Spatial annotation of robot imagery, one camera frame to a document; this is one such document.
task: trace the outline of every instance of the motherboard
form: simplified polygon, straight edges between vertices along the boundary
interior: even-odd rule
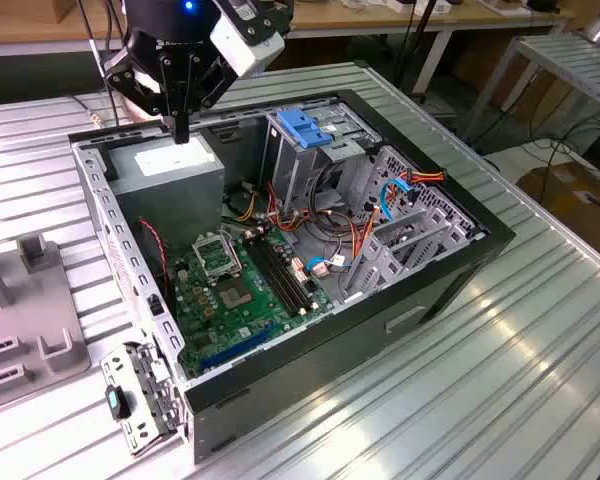
[[[171,258],[175,316],[186,345],[180,362],[192,376],[332,308],[327,295],[295,269],[293,251],[279,232],[255,242],[226,231],[210,234]]]

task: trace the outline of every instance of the yellow wire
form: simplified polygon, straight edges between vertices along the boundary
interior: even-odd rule
[[[247,211],[244,212],[243,215],[236,217],[236,220],[238,222],[244,222],[245,220],[248,220],[249,218],[251,218],[251,215],[253,214],[253,207],[256,204],[256,193],[253,192],[251,194],[251,202],[249,202],[249,208],[247,208]]]

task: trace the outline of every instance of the chip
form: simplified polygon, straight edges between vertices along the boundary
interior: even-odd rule
[[[219,284],[218,295],[227,310],[233,310],[253,300],[253,296],[242,278],[231,278]]]

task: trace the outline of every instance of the ram slot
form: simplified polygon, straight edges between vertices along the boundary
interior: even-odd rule
[[[289,315],[296,316],[301,309],[309,307],[306,293],[266,241],[256,241],[246,249]]]

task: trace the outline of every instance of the blue cable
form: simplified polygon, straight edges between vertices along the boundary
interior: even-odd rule
[[[384,213],[384,216],[387,217],[387,219],[393,220],[393,215],[391,215],[386,201],[387,188],[389,188],[389,185],[395,185],[404,193],[407,193],[409,190],[411,190],[411,186],[401,178],[389,180],[382,186],[382,189],[380,190],[380,208],[382,208],[382,213]]]
[[[307,262],[307,265],[305,266],[305,268],[309,271],[311,271],[311,269],[313,267],[315,267],[317,264],[319,264],[320,262],[324,262],[324,258],[322,257],[313,257],[311,260],[309,260]]]

